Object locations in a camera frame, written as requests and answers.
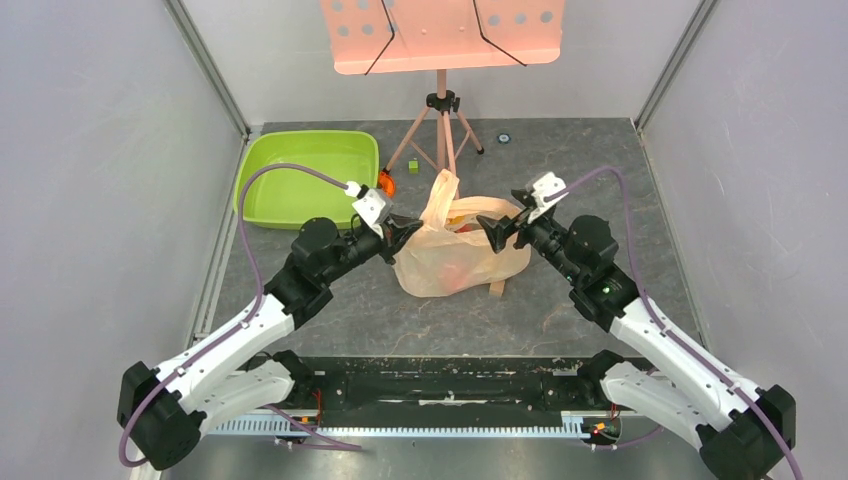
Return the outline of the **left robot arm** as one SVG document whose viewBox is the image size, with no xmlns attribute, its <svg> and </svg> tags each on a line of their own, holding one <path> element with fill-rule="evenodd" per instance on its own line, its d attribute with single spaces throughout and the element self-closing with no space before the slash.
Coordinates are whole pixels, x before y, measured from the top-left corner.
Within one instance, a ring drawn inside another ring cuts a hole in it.
<svg viewBox="0 0 848 480">
<path fill-rule="evenodd" d="M 282 269 L 260 284 L 243 311 L 188 350 L 155 367 L 137 362 L 123 374 L 117 421 L 119 460 L 169 469 L 218 426 L 267 405 L 306 405 L 314 394 L 308 369 L 294 354 L 238 368 L 317 315 L 331 284 L 375 256 L 391 264 L 423 223 L 390 214 L 370 227 L 341 232 L 328 218 L 299 230 Z"/>
</svg>

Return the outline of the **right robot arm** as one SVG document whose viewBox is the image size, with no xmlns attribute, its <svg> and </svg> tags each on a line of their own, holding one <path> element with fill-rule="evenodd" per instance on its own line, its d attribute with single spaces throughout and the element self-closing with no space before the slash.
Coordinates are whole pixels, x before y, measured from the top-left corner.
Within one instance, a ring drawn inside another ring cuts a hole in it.
<svg viewBox="0 0 848 480">
<path fill-rule="evenodd" d="M 571 287 L 578 312 L 641 354 L 661 377 L 610 351 L 596 354 L 578 374 L 580 400 L 629 408 L 698 451 L 718 479 L 761 479 L 781 461 L 803 476 L 792 454 L 796 401 L 779 385 L 764 389 L 690 339 L 614 262 L 618 244 L 607 221 L 577 217 L 564 228 L 549 215 L 478 221 L 495 252 L 510 240 L 530 246 Z"/>
</svg>

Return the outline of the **translucent orange plastic bag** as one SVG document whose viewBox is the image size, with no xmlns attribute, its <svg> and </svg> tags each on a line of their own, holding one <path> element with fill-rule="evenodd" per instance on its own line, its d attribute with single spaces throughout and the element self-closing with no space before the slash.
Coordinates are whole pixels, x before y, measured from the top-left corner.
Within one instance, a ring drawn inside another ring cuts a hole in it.
<svg viewBox="0 0 848 480">
<path fill-rule="evenodd" d="M 441 171 L 420 215 L 423 226 L 395 255 L 394 272 L 402 289 L 413 296 L 445 297 L 497 281 L 505 281 L 529 264 L 531 249 L 507 247 L 491 250 L 483 230 L 454 233 L 446 228 L 451 218 L 477 215 L 500 219 L 513 217 L 520 208 L 512 202 L 487 196 L 457 198 L 460 180 Z"/>
</svg>

